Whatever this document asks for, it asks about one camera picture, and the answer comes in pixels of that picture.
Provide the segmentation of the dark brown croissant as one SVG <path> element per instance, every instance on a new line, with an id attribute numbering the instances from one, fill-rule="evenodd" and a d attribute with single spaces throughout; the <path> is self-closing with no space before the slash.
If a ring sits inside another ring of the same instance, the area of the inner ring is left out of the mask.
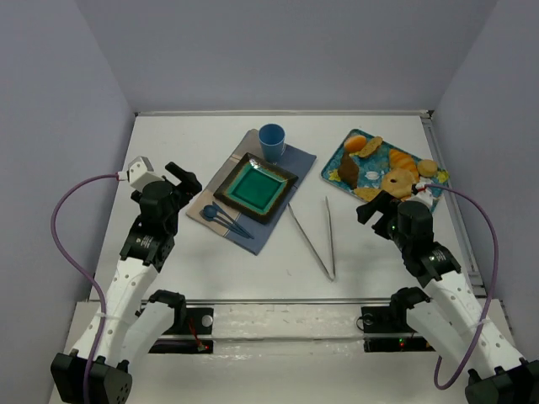
<path id="1" fill-rule="evenodd" d="M 340 165 L 338 167 L 340 180 L 347 184 L 351 189 L 355 189 L 357 187 L 359 173 L 360 168 L 349 153 L 345 152 L 341 157 Z"/>

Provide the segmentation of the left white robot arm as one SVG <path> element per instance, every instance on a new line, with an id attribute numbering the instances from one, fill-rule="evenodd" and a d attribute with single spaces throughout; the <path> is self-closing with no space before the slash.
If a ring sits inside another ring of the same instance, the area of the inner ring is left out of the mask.
<path id="1" fill-rule="evenodd" d="M 65 403 L 124 403 L 132 389 L 131 372 L 154 343 L 186 318 L 183 295 L 157 290 L 142 300 L 174 247 L 179 212 L 202 186 L 174 162 L 166 165 L 177 183 L 155 174 L 146 157 L 137 157 L 114 175 L 132 187 L 140 209 L 120 250 L 113 279 L 99 296 L 99 308 L 68 353 L 51 363 L 56 390 Z"/>

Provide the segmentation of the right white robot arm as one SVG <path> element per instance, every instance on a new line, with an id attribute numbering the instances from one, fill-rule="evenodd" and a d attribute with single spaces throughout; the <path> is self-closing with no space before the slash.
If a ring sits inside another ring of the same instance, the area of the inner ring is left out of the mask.
<path id="1" fill-rule="evenodd" d="M 430 208 L 381 191 L 356 212 L 361 224 L 381 213 L 373 231 L 395 244 L 419 283 L 392 295 L 392 320 L 421 335 L 440 360 L 457 364 L 454 375 L 435 386 L 446 390 L 467 373 L 469 403 L 536 403 L 537 361 L 527 360 L 488 317 L 491 301 L 478 301 L 450 250 L 435 241 Z"/>

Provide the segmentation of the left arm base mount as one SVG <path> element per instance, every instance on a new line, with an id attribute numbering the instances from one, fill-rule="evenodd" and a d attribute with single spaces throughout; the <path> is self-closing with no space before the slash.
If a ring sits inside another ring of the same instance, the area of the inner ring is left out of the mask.
<path id="1" fill-rule="evenodd" d="M 157 290 L 148 301 L 164 304 L 173 310 L 173 323 L 150 348 L 150 354 L 212 354 L 211 338 L 214 309 L 188 307 L 184 295 L 167 290 Z"/>

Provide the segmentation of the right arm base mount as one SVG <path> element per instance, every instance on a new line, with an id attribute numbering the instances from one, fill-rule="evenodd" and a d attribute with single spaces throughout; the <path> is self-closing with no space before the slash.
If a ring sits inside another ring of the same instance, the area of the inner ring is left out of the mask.
<path id="1" fill-rule="evenodd" d="M 430 298 L 419 288 L 402 288 L 384 306 L 363 306 L 356 320 L 366 353 L 429 352 L 434 349 L 407 323 L 406 315 Z"/>

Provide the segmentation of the metal tongs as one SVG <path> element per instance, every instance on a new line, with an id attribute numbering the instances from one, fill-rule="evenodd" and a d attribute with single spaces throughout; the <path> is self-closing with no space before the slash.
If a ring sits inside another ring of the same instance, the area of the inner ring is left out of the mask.
<path id="1" fill-rule="evenodd" d="M 326 279 L 333 283 L 337 276 L 336 276 L 336 262 L 335 262 L 335 250 L 334 250 L 334 227 L 333 227 L 333 221 L 332 221 L 332 214 L 331 214 L 331 208 L 329 199 L 327 196 L 324 197 L 324 204 L 325 204 L 325 210 L 327 215 L 327 224 L 328 224 L 328 241 L 329 241 L 329 253 L 330 253 L 330 268 L 328 268 L 325 265 L 325 262 L 321 258 L 320 254 L 318 253 L 317 249 L 315 248 L 314 244 L 310 240 L 308 234 L 305 232 L 304 228 L 302 227 L 300 221 L 297 219 L 296 214 L 291 206 L 290 203 L 287 204 L 287 209 L 291 215 L 292 220 L 295 222 L 297 229 L 299 230 L 302 239 L 307 244 L 311 254 L 315 258 L 316 262 L 318 263 L 318 266 L 323 271 L 324 276 Z"/>

